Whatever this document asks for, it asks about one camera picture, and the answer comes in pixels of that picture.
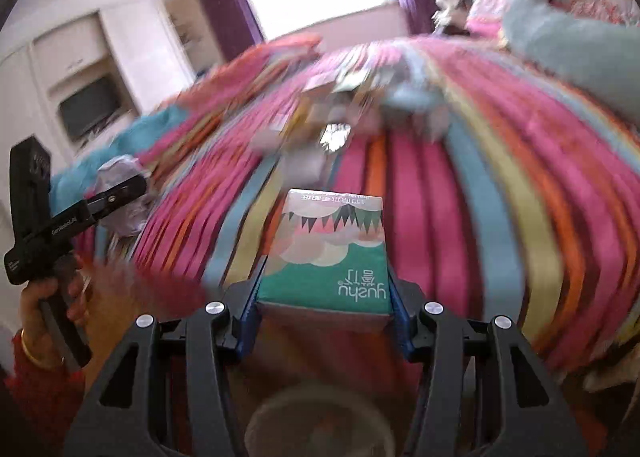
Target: device handle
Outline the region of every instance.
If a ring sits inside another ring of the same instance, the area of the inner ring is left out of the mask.
[[[91,359],[92,353],[83,328],[77,328],[66,317],[66,310],[72,299],[67,293],[68,285],[74,279],[78,265],[72,255],[66,255],[54,265],[54,275],[58,279],[56,293],[40,301],[40,311],[53,338],[56,348],[65,358],[69,371],[77,371]]]

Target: black screen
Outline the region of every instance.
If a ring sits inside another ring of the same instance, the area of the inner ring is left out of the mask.
[[[60,117],[72,141],[107,119],[120,108],[113,80],[105,76],[60,103]]]

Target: person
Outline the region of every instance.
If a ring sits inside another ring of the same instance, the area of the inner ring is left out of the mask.
[[[84,397],[82,373],[69,373],[54,345],[38,308],[41,299],[58,289],[55,279],[31,281],[20,294],[22,329],[15,335],[14,376],[5,380],[14,402],[42,442],[55,452],[62,449],[65,434]],[[69,284],[74,301],[67,317],[76,326],[86,320],[84,280],[78,273]]]

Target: green tissue pack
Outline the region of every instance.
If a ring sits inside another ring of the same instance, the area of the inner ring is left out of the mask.
[[[382,199],[290,190],[257,300],[285,321],[382,329],[391,315]]]

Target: striped blanket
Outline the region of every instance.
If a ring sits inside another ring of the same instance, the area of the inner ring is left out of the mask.
[[[353,136],[325,189],[381,196],[399,277],[459,315],[517,319],[551,369],[577,369],[631,338],[640,317],[640,142],[588,95],[471,40],[357,46],[283,76],[289,59],[263,66],[248,85],[252,98],[243,96],[247,85],[217,100],[198,94],[212,102],[197,111],[183,105],[191,116],[140,153],[160,198],[145,230],[113,243],[111,256],[162,277],[155,291],[167,307],[185,294],[198,305],[248,278],[284,200],[277,160],[248,148],[254,133],[291,115],[310,76],[400,60],[412,77],[442,88],[453,109],[446,137]],[[104,233],[92,234],[85,247],[104,251]],[[186,293],[180,279],[198,285]],[[265,329],[257,358],[274,369],[357,375],[368,390],[415,381],[380,335],[332,341],[332,354],[350,355],[346,372],[313,338]]]

